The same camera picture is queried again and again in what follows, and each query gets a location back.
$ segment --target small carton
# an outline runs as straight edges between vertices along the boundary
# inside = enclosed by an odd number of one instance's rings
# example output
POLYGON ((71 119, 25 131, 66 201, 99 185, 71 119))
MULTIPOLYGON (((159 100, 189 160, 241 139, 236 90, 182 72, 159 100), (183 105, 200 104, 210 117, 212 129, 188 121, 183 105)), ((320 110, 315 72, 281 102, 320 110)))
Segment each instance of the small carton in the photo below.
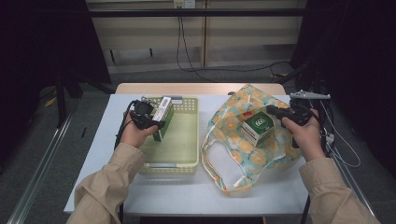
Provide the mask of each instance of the small carton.
POLYGON ((273 131, 273 120, 262 111, 245 120, 241 129, 242 135, 254 147, 271 136, 273 131))
POLYGON ((172 105, 172 98, 163 97, 160 105, 158 105, 158 108, 152 118, 153 120, 157 120, 157 121, 165 121, 165 125, 152 135, 155 141, 161 142, 163 140, 173 115, 174 115, 174 108, 172 105))

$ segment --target long-sleeved shirt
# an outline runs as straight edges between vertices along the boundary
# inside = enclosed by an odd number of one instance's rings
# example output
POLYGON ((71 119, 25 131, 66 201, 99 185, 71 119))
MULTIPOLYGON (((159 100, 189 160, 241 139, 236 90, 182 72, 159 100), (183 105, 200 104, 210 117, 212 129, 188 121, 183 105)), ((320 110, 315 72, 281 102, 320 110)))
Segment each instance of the long-sleeved shirt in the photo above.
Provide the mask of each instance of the long-sleeved shirt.
MULTIPOLYGON (((76 188, 76 208, 67 223, 120 223, 117 210, 143 163, 139 149, 119 144, 110 162, 76 188)), ((300 174, 311 198, 314 223, 379 223, 346 187, 333 160, 309 161, 300 174)))

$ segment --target box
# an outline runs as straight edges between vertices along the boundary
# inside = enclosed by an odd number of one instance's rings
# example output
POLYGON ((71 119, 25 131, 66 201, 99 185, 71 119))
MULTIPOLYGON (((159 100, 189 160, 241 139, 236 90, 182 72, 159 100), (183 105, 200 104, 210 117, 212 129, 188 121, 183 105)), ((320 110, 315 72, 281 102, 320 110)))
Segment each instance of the box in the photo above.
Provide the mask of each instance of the box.
POLYGON ((271 136, 273 131, 273 120, 262 111, 245 120, 241 129, 242 135, 254 147, 271 136))
MULTIPOLYGON (((162 97, 150 96, 159 106, 162 97)), ((194 174, 199 158, 199 103, 193 96, 172 96, 174 115, 161 141, 146 138, 140 150, 146 163, 140 169, 143 175, 189 175, 194 174)))
POLYGON ((165 121, 165 125, 152 135, 154 137, 154 141, 161 142, 164 139, 173 116, 174 108, 172 105, 172 98, 163 97, 152 119, 157 121, 165 121))

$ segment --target black horizontal bar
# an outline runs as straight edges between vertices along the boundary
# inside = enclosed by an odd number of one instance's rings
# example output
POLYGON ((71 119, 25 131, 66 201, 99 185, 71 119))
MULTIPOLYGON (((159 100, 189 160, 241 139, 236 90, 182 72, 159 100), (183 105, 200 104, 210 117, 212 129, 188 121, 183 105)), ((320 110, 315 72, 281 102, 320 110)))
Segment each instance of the black horizontal bar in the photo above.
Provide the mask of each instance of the black horizontal bar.
POLYGON ((186 8, 186 9, 93 9, 93 18, 109 17, 296 17, 333 13, 333 9, 306 8, 186 8))

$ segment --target hand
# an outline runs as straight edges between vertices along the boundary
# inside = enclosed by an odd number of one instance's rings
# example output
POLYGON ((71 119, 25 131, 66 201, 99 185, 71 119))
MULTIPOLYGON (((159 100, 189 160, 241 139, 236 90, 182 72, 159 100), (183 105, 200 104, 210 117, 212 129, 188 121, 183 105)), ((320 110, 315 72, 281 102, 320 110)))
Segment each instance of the hand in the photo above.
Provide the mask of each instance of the hand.
POLYGON ((304 126, 300 126, 286 117, 282 119, 282 122, 293 134, 294 140, 300 147, 306 161, 326 157, 320 145, 319 124, 314 117, 312 117, 304 126))
POLYGON ((131 115, 128 113, 125 119, 125 129, 122 133, 120 142, 129 144, 133 147, 141 147, 146 140, 146 137, 155 133, 158 126, 154 125, 145 130, 140 130, 134 125, 131 115))

